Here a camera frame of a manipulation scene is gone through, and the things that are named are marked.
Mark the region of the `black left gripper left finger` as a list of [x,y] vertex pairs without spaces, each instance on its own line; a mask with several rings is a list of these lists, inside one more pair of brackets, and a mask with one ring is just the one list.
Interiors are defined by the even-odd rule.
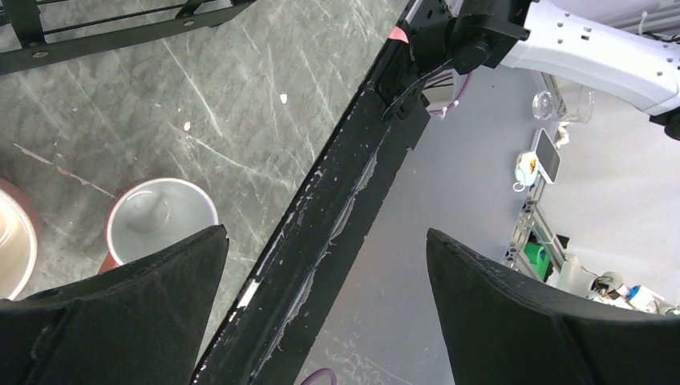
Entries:
[[2,300],[2,383],[189,383],[228,250],[213,225],[103,274]]

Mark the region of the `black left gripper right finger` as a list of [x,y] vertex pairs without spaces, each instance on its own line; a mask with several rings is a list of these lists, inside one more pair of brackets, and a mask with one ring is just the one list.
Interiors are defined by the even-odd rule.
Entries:
[[678,318],[566,293],[438,229],[426,249],[456,383],[678,383]]

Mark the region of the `black wire dish rack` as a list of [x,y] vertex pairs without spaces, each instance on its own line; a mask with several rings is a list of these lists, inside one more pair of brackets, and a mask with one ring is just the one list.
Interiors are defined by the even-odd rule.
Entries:
[[3,1],[9,75],[227,23],[250,1]]

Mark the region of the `small pink mug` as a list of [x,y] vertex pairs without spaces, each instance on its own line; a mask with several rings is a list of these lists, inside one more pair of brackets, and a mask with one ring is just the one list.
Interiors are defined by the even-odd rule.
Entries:
[[179,178],[133,182],[120,191],[103,229],[107,256],[102,274],[161,251],[213,225],[217,208],[199,186]]

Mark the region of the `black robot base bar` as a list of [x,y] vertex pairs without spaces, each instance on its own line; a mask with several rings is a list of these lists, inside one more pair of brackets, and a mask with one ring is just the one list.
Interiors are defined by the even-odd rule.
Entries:
[[285,211],[192,376],[195,384],[291,384],[430,116],[408,49],[385,43]]

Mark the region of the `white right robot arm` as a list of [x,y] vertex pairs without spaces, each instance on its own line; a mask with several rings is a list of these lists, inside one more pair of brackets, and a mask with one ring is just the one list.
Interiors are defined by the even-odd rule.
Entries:
[[679,138],[679,44],[632,34],[550,1],[464,1],[407,34],[420,86],[445,70],[499,65],[539,71],[616,96]]

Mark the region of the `large pink mug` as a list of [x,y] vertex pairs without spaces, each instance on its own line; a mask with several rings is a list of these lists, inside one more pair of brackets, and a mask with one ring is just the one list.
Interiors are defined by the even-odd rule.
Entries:
[[14,300],[25,288],[38,257],[40,224],[31,199],[1,179],[1,298]]

